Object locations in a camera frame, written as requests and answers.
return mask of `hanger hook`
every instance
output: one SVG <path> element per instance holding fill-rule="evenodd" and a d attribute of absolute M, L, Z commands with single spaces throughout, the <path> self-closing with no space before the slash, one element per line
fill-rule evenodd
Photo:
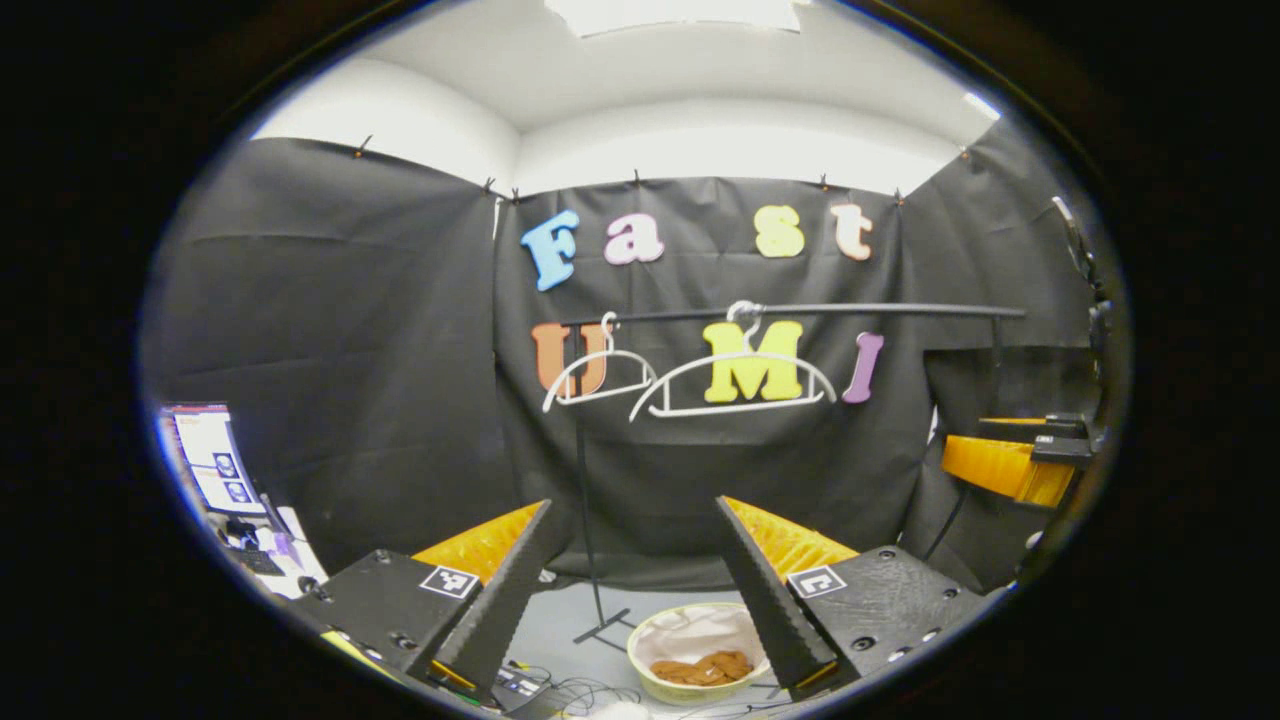
<path fill-rule="evenodd" d="M 764 313 L 764 306 L 763 305 L 756 305 L 755 302 L 751 302 L 750 300 L 739 300 L 737 302 L 730 305 L 728 313 L 724 314 L 724 318 L 728 322 L 732 323 L 732 322 L 735 322 L 737 319 L 737 315 L 740 313 L 742 313 L 742 314 L 750 314 L 755 319 L 755 322 L 751 323 L 751 328 L 749 331 L 746 331 L 745 333 L 742 333 L 742 350 L 745 352 L 750 352 L 751 351 L 751 336 L 754 336 L 755 332 L 760 329 L 760 315 Z"/>
<path fill-rule="evenodd" d="M 617 316 L 617 313 L 609 310 L 600 318 L 600 332 L 604 333 L 604 348 L 609 352 L 613 352 L 613 331 L 609 329 L 609 323 Z"/>

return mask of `yellow letter m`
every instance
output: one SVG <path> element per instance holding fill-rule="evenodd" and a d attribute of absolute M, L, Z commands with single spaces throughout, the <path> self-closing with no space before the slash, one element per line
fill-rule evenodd
<path fill-rule="evenodd" d="M 758 352 L 796 356 L 800 333 L 804 328 L 794 320 L 772 323 L 760 340 Z M 712 355 L 726 355 L 742 351 L 742 328 L 737 323 L 713 323 L 703 329 L 703 338 L 712 343 Z M 768 378 L 764 387 L 760 383 Z M 804 388 L 796 379 L 796 365 L 772 357 L 731 357 L 712 363 L 712 387 L 703 397 L 707 402 L 732 402 L 737 400 L 737 387 L 748 400 L 756 391 L 764 400 L 791 400 L 800 397 Z"/>

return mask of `bowl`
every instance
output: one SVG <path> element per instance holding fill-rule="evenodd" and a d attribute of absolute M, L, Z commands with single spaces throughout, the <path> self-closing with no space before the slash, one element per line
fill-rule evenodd
<path fill-rule="evenodd" d="M 718 651 L 739 651 L 754 667 L 732 683 L 710 687 L 671 683 L 649 670 L 658 660 L 694 664 Z M 769 671 L 769 659 L 755 633 L 751 614 L 740 602 L 703 602 L 663 610 L 631 632 L 627 657 L 646 693 L 682 706 L 723 701 Z"/>

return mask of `clothing rack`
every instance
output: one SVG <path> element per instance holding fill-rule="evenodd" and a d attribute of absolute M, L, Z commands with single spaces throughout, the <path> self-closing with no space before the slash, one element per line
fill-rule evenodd
<path fill-rule="evenodd" d="M 735 304 L 735 306 L 741 305 L 745 301 Z M 1004 337 L 1001 333 L 1001 322 L 1006 319 L 1021 319 L 1027 316 L 1027 311 L 1015 307 L 995 307 L 986 305 L 931 305 L 931 304 L 911 304 L 911 302 L 864 302 L 864 304 L 818 304 L 818 305 L 758 305 L 746 302 L 750 305 L 749 310 L 745 313 L 749 316 L 759 318 L 767 314 L 774 315 L 923 315 L 923 316 L 942 316 L 942 318 L 974 318 L 974 319 L 988 319 L 991 320 L 991 333 L 992 333 L 992 366 L 995 370 L 993 378 L 993 397 L 992 404 L 995 404 L 996 397 L 998 397 L 1000 388 L 1000 375 L 1002 366 L 1002 342 Z M 710 319 L 710 318 L 724 318 L 730 315 L 732 309 L 723 310 L 678 310 L 667 313 L 639 313 L 632 315 L 617 315 L 611 313 L 611 318 L 618 325 L 623 322 L 626 323 L 654 323 L 654 322 L 671 322 L 671 320 L 694 320 L 694 319 Z M 572 320 L 561 320 L 561 325 L 579 327 L 588 325 L 600 322 L 600 318 L 582 318 Z M 582 341 L 580 333 L 571 332 L 573 337 L 573 360 L 582 357 Z M 582 377 L 586 374 L 586 366 L 580 368 L 575 375 L 577 378 L 579 387 L 582 387 Z M 600 588 L 599 578 L 595 573 L 595 555 L 591 547 L 591 532 L 590 532 L 590 493 L 586 482 L 586 445 L 584 442 L 582 434 L 582 421 L 580 418 L 575 418 L 575 438 L 577 445 L 577 478 L 579 487 L 582 492 L 582 542 L 586 546 L 586 564 L 588 574 L 591 578 L 591 592 L 595 596 L 595 612 L 599 624 L 579 635 L 573 639 L 575 643 L 582 642 L 588 638 L 595 637 L 598 633 L 612 625 L 613 623 L 626 623 L 622 618 L 630 612 L 628 609 L 623 609 L 608 620 L 604 618 L 604 609 L 600 605 Z"/>

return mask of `clothes hanger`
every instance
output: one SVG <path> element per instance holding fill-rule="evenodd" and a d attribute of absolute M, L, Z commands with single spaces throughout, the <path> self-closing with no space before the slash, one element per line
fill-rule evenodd
<path fill-rule="evenodd" d="M 575 405 L 579 402 L 599 400 L 602 397 L 609 397 L 623 392 L 634 392 L 653 384 L 654 378 L 658 377 L 658 373 L 654 372 L 653 365 L 650 365 L 648 360 L 636 355 L 635 352 L 613 348 L 613 332 L 609 329 L 609 322 L 617 316 L 618 314 L 611 310 L 605 313 L 603 318 L 600 318 L 600 332 L 604 333 L 604 350 L 584 355 L 582 357 L 575 360 L 570 366 L 561 370 L 561 374 L 556 378 L 556 382 L 552 383 L 552 387 L 547 391 L 547 397 L 543 400 L 543 413 L 550 411 L 553 400 L 561 405 Z M 600 389 L 590 395 L 579 395 L 576 397 L 570 397 L 568 384 L 566 383 L 570 374 L 579 366 L 585 365 L 586 363 L 590 363 L 596 357 L 630 357 L 640 363 L 641 366 L 640 382 L 626 387 L 617 387 L 613 389 Z M 559 389 L 561 386 L 564 386 L 564 397 L 556 395 L 556 391 Z"/>
<path fill-rule="evenodd" d="M 749 300 L 739 300 L 737 302 L 735 302 L 733 305 L 730 306 L 728 313 L 726 314 L 726 320 L 728 320 L 730 323 L 735 322 L 735 319 L 737 318 L 739 313 L 742 313 L 742 311 L 746 311 L 746 313 L 754 315 L 755 316 L 755 323 L 751 324 L 751 328 L 749 331 L 746 331 L 745 333 L 742 333 L 742 351 L 741 352 L 724 352 L 724 354 L 721 354 L 721 355 L 712 355 L 709 357 L 700 357 L 698 360 L 692 360 L 692 361 L 685 363 L 684 365 L 676 368 L 675 370 L 671 370 L 669 373 L 667 373 L 666 375 L 663 375 L 662 378 L 659 378 L 655 383 L 653 383 L 652 386 L 649 386 L 649 389 L 646 389 L 644 392 L 644 395 L 641 395 L 640 398 L 636 400 L 635 406 L 631 407 L 631 415 L 628 418 L 628 421 L 635 421 L 636 414 L 640 413 L 640 407 L 644 406 L 645 401 L 649 400 L 649 397 L 653 396 L 653 393 L 658 392 L 658 389 L 662 389 L 662 407 L 658 407 L 655 405 L 650 405 L 649 406 L 649 413 L 652 415 L 658 416 L 658 418 L 678 418 L 678 416 L 692 416 L 692 415 L 719 415 L 719 414 L 723 414 L 723 413 L 751 413 L 751 411 L 756 411 L 756 410 L 773 410 L 773 409 L 777 409 L 777 407 L 792 407 L 792 406 L 796 406 L 796 405 L 813 405 L 814 402 L 820 401 L 823 398 L 823 395 L 827 396 L 827 401 L 828 402 L 835 402 L 836 401 L 836 389 L 831 386 L 831 380 L 828 380 L 827 375 L 822 374 L 822 370 L 819 370 L 818 368 L 815 368 L 812 363 L 808 363 L 805 360 L 801 360 L 801 359 L 791 356 L 791 355 L 780 355 L 777 352 L 759 352 L 759 351 L 751 350 L 751 336 L 754 336 L 755 332 L 760 329 L 760 316 L 764 314 L 764 306 L 763 305 L 756 305 L 756 304 L 754 304 L 754 302 L 751 302 Z M 676 375 L 680 375 L 680 374 L 682 374 L 682 373 L 685 373 L 687 370 L 691 370 L 694 368 L 701 368 L 703 365 L 710 365 L 712 363 L 717 363 L 717 361 L 721 361 L 721 360 L 736 360 L 736 359 L 740 359 L 740 357 L 760 357 L 760 359 L 764 359 L 764 360 L 782 360 L 783 363 L 788 363 L 791 365 L 796 365 L 800 369 L 808 370 L 809 372 L 809 393 L 805 395 L 805 396 L 801 396 L 801 397 L 794 397 L 791 400 L 768 400 L 768 401 L 764 401 L 764 402 L 751 402 L 751 404 L 741 404 L 741 405 L 722 405 L 722 406 L 712 406 L 712 407 L 685 407 L 685 409 L 675 409 L 675 410 L 671 409 L 671 380 L 672 380 L 672 378 L 675 378 Z M 820 388 L 822 392 L 818 392 L 818 387 L 817 387 L 818 382 L 822 383 L 822 388 Z"/>

